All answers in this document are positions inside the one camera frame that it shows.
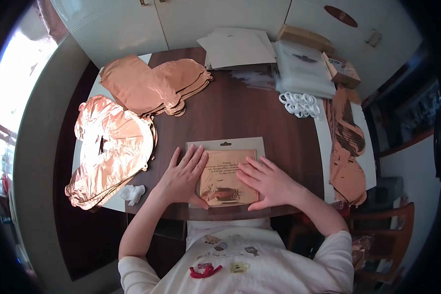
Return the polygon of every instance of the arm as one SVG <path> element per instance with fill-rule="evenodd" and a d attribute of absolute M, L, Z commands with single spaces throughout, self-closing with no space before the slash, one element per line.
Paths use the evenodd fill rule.
<path fill-rule="evenodd" d="M 260 157 L 260 160 L 247 158 L 248 164 L 238 166 L 237 178 L 265 196 L 264 200 L 251 204 L 248 210 L 289 204 L 304 212 L 326 237 L 339 231 L 348 232 L 345 220 L 334 208 L 265 157 Z"/>
<path fill-rule="evenodd" d="M 155 226 L 171 203 L 190 202 L 204 209 L 209 208 L 207 203 L 194 193 L 196 181 L 206 166 L 207 152 L 204 152 L 202 145 L 195 152 L 195 146 L 191 145 L 177 165 L 179 155 L 180 149 L 177 148 L 162 179 L 124 232 L 119 244 L 119 260 L 125 256 L 146 260 L 145 255 L 152 241 Z"/>

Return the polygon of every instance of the person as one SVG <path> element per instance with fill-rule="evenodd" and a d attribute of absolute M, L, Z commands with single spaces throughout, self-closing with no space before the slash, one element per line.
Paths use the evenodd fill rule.
<path fill-rule="evenodd" d="M 239 164 L 237 178 L 264 199 L 248 210 L 289 204 L 325 236 L 313 260 L 286 250 L 269 219 L 189 221 L 187 251 L 162 279 L 145 258 L 155 226 L 170 203 L 208 209 L 194 189 L 208 154 L 190 146 L 171 158 L 160 182 L 127 227 L 118 269 L 125 293 L 351 293 L 351 236 L 340 214 L 265 157 Z"/>

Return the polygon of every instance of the white wall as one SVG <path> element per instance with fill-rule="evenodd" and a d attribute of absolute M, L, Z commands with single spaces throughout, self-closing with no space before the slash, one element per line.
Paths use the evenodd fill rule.
<path fill-rule="evenodd" d="M 68 34 L 35 85 L 16 143 L 13 190 L 17 225 L 46 293 L 111 293 L 119 285 L 116 261 L 72 282 L 54 221 L 57 141 L 69 101 L 88 62 L 88 56 Z"/>
<path fill-rule="evenodd" d="M 428 237 L 438 209 L 441 182 L 435 177 L 433 136 L 380 159 L 382 177 L 402 176 L 404 191 L 415 203 L 412 239 L 402 260 L 404 274 L 412 267 Z"/>

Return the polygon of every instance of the cabinet handle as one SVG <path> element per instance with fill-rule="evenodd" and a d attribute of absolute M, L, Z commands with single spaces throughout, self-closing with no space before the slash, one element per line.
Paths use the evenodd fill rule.
<path fill-rule="evenodd" d="M 370 44 L 372 47 L 376 47 L 376 45 L 379 44 L 380 39 L 382 39 L 382 35 L 376 32 L 375 29 L 372 29 L 372 35 L 369 39 L 365 40 L 365 43 Z"/>

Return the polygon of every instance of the stack of white cards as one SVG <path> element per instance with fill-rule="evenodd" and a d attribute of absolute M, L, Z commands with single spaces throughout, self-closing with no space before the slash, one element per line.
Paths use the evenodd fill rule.
<path fill-rule="evenodd" d="M 276 63 L 276 54 L 265 31 L 216 28 L 197 40 L 206 50 L 208 70 L 232 70 L 251 64 Z"/>

